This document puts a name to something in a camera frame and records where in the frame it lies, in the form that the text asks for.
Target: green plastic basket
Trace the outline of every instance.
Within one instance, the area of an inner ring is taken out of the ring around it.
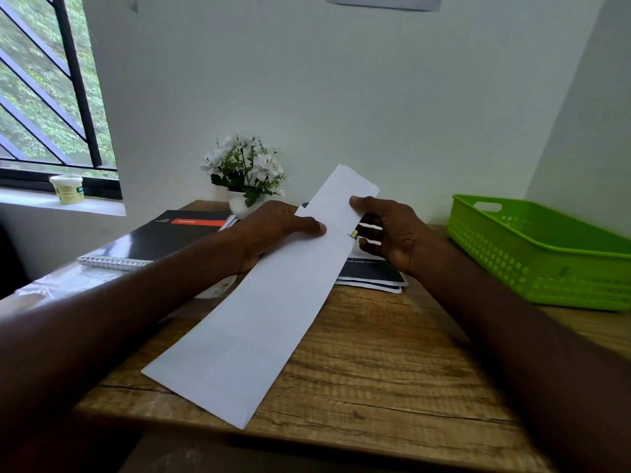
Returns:
[[[631,239],[535,202],[463,194],[447,231],[529,302],[631,308]]]

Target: spiral binding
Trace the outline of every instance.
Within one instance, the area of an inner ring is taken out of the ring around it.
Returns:
[[[144,267],[150,260],[136,259],[117,259],[115,257],[107,257],[101,255],[83,255],[79,258],[81,265],[89,265],[91,267],[106,267],[107,269],[119,270],[136,270]]]

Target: person's left hand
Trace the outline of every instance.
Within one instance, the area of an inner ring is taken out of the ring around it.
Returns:
[[[326,232],[324,224],[312,217],[294,215],[296,206],[278,200],[268,200],[243,221],[218,232],[234,249],[231,260],[233,273],[252,269],[261,255],[294,232],[321,236]]]

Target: white wall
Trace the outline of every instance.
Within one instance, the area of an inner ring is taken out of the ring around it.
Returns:
[[[165,209],[220,196],[199,159],[236,128],[287,153],[292,202],[338,163],[432,222],[456,192],[522,197],[602,1],[444,0],[431,14],[84,0],[129,218],[0,213],[41,275]],[[40,222],[51,216],[67,225]]]
[[[631,237],[631,0],[606,0],[526,198]]]

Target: window frame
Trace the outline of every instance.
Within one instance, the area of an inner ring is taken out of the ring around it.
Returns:
[[[64,0],[46,0],[54,9],[57,22],[59,24],[59,32],[66,54],[66,61],[59,59],[51,50],[51,48],[41,40],[25,23],[20,16],[13,11],[6,1],[0,0],[0,15],[6,15],[10,21],[20,30],[29,40],[47,57],[56,67],[66,74],[73,85],[77,106],[83,126],[71,125],[67,120],[68,115],[63,111],[54,100],[46,94],[46,92],[37,85],[36,81],[22,70],[6,53],[0,50],[0,62],[4,63],[11,69],[25,85],[35,93],[59,118],[70,126],[75,133],[87,144],[90,153],[90,165],[74,164],[63,151],[61,151],[50,139],[48,139],[37,126],[35,126],[26,116],[22,115],[20,110],[13,106],[4,96],[0,96],[0,109],[7,111],[17,122],[19,122],[27,131],[29,131],[38,142],[40,142],[58,161],[59,163],[40,162],[35,159],[28,158],[17,147],[0,133],[0,146],[8,152],[12,158],[3,159],[4,161],[15,161],[19,163],[31,163],[38,166],[50,165],[57,167],[69,167],[80,169],[92,169],[97,171],[114,171],[115,168],[103,166],[100,156],[97,135],[92,121],[88,98],[83,84],[81,67],[76,53],[75,41],[73,39],[66,4]],[[28,169],[14,169],[0,167],[0,187],[10,187],[14,189],[28,189],[38,191],[54,192],[52,184],[49,182],[51,175],[58,173],[51,169],[46,171],[31,171]],[[121,184],[116,179],[92,178],[83,176],[84,193],[87,196],[104,197],[110,199],[122,199]]]

